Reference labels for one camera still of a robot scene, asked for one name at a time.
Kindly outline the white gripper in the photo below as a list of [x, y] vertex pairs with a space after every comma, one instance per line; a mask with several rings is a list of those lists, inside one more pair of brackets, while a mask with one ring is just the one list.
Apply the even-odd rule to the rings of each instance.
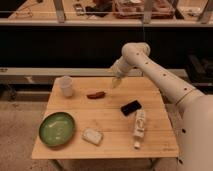
[[127, 61], [120, 57], [117, 59], [114, 64], [110, 67], [110, 71], [115, 76], [112, 78], [111, 88], [114, 89], [118, 87], [122, 81], [121, 78], [124, 78], [128, 75], [131, 70], [131, 66], [127, 63]]

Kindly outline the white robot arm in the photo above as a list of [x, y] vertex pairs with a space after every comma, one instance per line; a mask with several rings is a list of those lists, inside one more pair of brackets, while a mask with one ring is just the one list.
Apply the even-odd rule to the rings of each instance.
[[121, 57], [110, 67], [112, 87], [134, 67], [140, 69], [177, 106], [183, 119], [180, 136], [178, 171], [213, 169], [213, 95], [206, 95], [193, 85], [169, 72], [149, 58], [147, 43], [127, 43]]

